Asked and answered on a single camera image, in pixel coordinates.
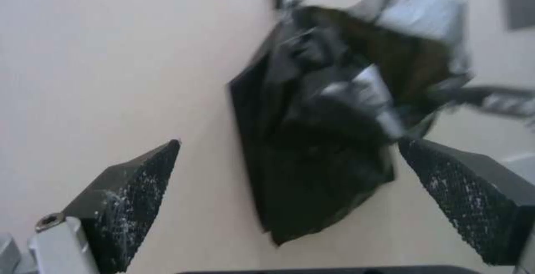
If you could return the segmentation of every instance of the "white surface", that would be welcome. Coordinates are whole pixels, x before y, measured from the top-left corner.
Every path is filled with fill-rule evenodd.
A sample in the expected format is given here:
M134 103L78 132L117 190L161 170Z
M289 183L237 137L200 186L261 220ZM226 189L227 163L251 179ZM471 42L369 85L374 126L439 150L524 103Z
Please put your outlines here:
M500 0L468 1L476 82L535 87L535 30L505 32ZM274 18L265 0L0 0L0 231L23 244L35 221L104 168L180 137L160 214L129 273L510 270L483 265L403 160L398 179L339 224L270 244L256 222L225 83ZM535 148L521 124L466 111L443 116L432 139L500 159Z
M535 154L533 152L506 158L502 164L535 185Z

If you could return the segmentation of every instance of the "crumpled plastic bag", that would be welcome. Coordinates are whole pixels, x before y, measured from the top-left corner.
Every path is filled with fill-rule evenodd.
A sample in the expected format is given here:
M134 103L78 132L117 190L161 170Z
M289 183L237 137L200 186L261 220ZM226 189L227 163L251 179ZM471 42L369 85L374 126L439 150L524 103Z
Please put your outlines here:
M383 115L410 129L427 89L452 76L447 45L350 15L302 7L230 84L256 211L279 245L339 221L394 180ZM390 101L366 94L371 66Z

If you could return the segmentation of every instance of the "dark gray object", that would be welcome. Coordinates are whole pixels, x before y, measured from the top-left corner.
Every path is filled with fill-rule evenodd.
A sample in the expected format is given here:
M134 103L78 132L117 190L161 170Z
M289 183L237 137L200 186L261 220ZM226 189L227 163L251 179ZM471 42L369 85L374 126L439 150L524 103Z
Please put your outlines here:
M399 149L483 261L519 262L535 220L535 186L485 155L408 138Z
M82 221L102 274L126 271L158 215L179 149L172 140L110 166L63 210Z
M510 30L535 26L535 0L504 0Z

